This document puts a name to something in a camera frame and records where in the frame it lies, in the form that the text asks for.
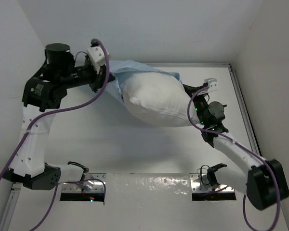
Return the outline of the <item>white pillow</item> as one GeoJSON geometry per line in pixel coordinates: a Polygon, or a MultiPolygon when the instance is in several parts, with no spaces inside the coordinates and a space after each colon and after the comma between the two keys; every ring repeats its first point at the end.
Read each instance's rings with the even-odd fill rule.
{"type": "Polygon", "coordinates": [[[199,123],[190,96],[175,77],[155,73],[137,73],[126,79],[122,96],[127,110],[136,118],[159,127],[191,126],[189,118],[199,123]]]}

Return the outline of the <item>light blue pillowcase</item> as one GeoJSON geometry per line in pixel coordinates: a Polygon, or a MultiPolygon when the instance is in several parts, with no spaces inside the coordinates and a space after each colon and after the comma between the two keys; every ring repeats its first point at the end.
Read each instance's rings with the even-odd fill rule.
{"type": "Polygon", "coordinates": [[[161,73],[168,76],[174,77],[177,81],[182,84],[182,79],[179,73],[176,72],[167,72],[160,69],[156,69],[147,64],[139,63],[132,60],[126,61],[109,61],[110,74],[114,76],[114,80],[110,81],[106,86],[106,91],[118,100],[122,105],[124,105],[122,87],[123,82],[131,77],[133,74],[137,73],[161,73]]]}

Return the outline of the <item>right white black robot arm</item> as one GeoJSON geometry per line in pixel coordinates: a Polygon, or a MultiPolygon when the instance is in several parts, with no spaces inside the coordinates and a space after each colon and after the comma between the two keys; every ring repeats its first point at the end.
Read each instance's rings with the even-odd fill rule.
{"type": "Polygon", "coordinates": [[[223,125],[226,105],[216,101],[208,103],[205,99],[215,86],[215,82],[204,83],[200,87],[184,85],[190,97],[187,110],[197,114],[204,142],[226,155],[241,169],[243,176],[231,178],[233,188],[242,192],[256,209],[264,210],[279,204],[289,197],[281,163],[256,155],[230,136],[229,130],[223,125]]]}

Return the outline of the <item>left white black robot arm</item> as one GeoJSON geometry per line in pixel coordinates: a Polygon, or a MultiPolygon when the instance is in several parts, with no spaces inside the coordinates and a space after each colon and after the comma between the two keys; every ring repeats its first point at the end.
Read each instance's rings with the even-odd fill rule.
{"type": "Polygon", "coordinates": [[[53,43],[45,47],[45,61],[26,82],[22,97],[21,139],[3,178],[32,190],[51,190],[60,183],[83,181],[88,169],[77,162],[57,166],[45,162],[51,125],[64,110],[61,101],[71,88],[89,85],[100,95],[109,79],[109,55],[92,41],[83,66],[76,66],[70,47],[53,43]]]}

